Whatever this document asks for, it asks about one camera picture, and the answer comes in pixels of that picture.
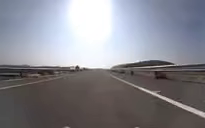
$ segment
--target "sun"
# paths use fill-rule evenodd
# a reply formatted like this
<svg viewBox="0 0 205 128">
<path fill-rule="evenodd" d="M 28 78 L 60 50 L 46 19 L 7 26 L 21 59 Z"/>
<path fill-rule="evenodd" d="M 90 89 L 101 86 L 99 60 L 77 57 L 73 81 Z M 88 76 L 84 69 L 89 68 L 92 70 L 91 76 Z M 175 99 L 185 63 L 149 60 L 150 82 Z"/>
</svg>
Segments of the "sun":
<svg viewBox="0 0 205 128">
<path fill-rule="evenodd" d="M 72 0 L 69 19 L 73 32 L 83 42 L 103 43 L 111 35 L 111 2 Z"/>
</svg>

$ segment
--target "asphalt road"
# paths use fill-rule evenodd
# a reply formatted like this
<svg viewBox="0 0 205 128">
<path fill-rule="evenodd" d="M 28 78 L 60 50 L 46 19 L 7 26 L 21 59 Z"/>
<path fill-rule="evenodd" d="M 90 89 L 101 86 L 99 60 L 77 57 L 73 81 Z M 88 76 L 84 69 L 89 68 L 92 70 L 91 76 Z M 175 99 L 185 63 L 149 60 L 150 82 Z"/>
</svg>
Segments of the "asphalt road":
<svg viewBox="0 0 205 128">
<path fill-rule="evenodd" d="M 29 84 L 0 90 L 0 128 L 205 128 L 204 118 L 118 81 L 107 71 L 25 82 Z"/>
</svg>

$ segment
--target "white lane line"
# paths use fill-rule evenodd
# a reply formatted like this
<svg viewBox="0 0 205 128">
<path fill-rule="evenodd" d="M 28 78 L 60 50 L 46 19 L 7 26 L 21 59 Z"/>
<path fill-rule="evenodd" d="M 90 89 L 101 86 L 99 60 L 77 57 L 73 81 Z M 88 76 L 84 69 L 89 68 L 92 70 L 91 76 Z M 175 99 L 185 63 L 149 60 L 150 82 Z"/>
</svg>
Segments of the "white lane line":
<svg viewBox="0 0 205 128">
<path fill-rule="evenodd" d="M 46 80 L 39 80 L 39 81 L 31 82 L 31 83 L 25 83 L 25 84 L 19 84 L 19 85 L 11 85 L 11 86 L 7 86 L 7 87 L 0 87 L 0 90 L 6 90 L 6 89 L 17 88 L 17 87 L 26 86 L 26 85 L 31 85 L 31 84 L 37 84 L 37 83 L 42 83 L 42 82 L 57 80 L 57 79 L 60 79 L 60 78 L 63 78 L 63 77 L 64 77 L 64 76 L 60 76 L 60 77 L 55 77 L 55 78 L 46 79 Z"/>
<path fill-rule="evenodd" d="M 185 105 L 185 104 L 182 104 L 182 103 L 180 103 L 180 102 L 174 101 L 174 100 L 172 100 L 172 99 L 170 99 L 170 98 L 167 98 L 167 97 L 165 97 L 165 96 L 159 95 L 159 94 L 157 94 L 157 93 L 155 93 L 155 92 L 152 92 L 152 91 L 150 91 L 150 90 L 147 90 L 147 89 L 145 89 L 145 88 L 142 88 L 142 87 L 140 87 L 140 86 L 137 86 L 137 85 L 135 85 L 135 84 L 132 84 L 132 83 L 127 82 L 127 81 L 125 81 L 125 80 L 122 80 L 122 79 L 120 79 L 120 78 L 118 78 L 118 77 L 116 77 L 116 76 L 114 76 L 114 75 L 111 75 L 111 77 L 113 77 L 113 78 L 116 79 L 116 80 L 119 80 L 119 81 L 121 81 L 121 82 L 123 82 L 123 83 L 125 83 L 125 84 L 128 84 L 128 85 L 130 85 L 130 86 L 136 88 L 136 89 L 139 89 L 139 90 L 141 90 L 141 91 L 143 91 L 143 92 L 145 92 L 145 93 L 148 93 L 148 94 L 150 94 L 150 95 L 152 95 L 152 96 L 154 96 L 154 97 L 157 97 L 157 98 L 159 98 L 159 99 L 161 99 L 161 100 L 163 100 L 163 101 L 166 101 L 166 102 L 168 102 L 168 103 L 170 103 L 170 104 L 172 104 L 172 105 L 174 105 L 174 106 L 177 106 L 177 107 L 179 107 L 179 108 L 181 108 L 181 109 L 183 109 L 183 110 L 186 110 L 186 111 L 188 111 L 188 112 L 190 112 L 190 113 L 193 113 L 193 114 L 198 115 L 198 116 L 200 116 L 200 117 L 202 117 L 202 118 L 205 119 L 205 112 L 203 112 L 203 111 L 200 111 L 200 110 L 198 110 L 198 109 L 192 108 L 192 107 L 187 106 L 187 105 Z"/>
<path fill-rule="evenodd" d="M 46 78 L 46 77 L 51 77 L 51 76 L 55 76 L 55 75 L 47 75 L 47 76 L 41 76 L 41 77 L 38 77 L 38 78 Z M 38 79 L 38 78 L 18 78 L 18 79 L 8 79 L 8 80 L 0 80 L 0 83 L 1 82 L 10 82 L 10 81 L 19 81 L 19 80 L 28 80 L 28 79 Z"/>
</svg>

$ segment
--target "metal guardrail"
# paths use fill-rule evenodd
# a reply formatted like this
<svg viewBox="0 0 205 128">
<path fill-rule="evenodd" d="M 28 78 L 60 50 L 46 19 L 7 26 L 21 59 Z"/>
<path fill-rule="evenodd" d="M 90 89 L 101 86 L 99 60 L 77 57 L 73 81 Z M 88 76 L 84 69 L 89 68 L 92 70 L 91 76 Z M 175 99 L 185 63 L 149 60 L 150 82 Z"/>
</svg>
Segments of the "metal guardrail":
<svg viewBox="0 0 205 128">
<path fill-rule="evenodd" d="M 132 68 L 113 68 L 111 71 L 131 74 L 144 75 L 156 79 L 172 79 L 205 83 L 205 64 L 200 65 L 180 65 L 180 66 L 150 66 Z"/>
</svg>

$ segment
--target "guardrail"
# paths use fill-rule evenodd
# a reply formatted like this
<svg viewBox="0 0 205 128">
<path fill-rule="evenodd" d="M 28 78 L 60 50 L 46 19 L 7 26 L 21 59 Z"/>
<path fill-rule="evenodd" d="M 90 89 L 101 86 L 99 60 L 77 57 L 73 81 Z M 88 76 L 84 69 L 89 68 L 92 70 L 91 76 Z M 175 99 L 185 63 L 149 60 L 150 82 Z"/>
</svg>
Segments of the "guardrail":
<svg viewBox="0 0 205 128">
<path fill-rule="evenodd" d="M 162 67 L 134 67 L 134 68 L 114 68 L 111 71 L 129 74 L 143 75 L 153 77 L 155 79 L 170 79 L 188 82 L 205 83 L 205 68 L 182 68 L 181 66 L 170 68 L 171 66 Z"/>
</svg>

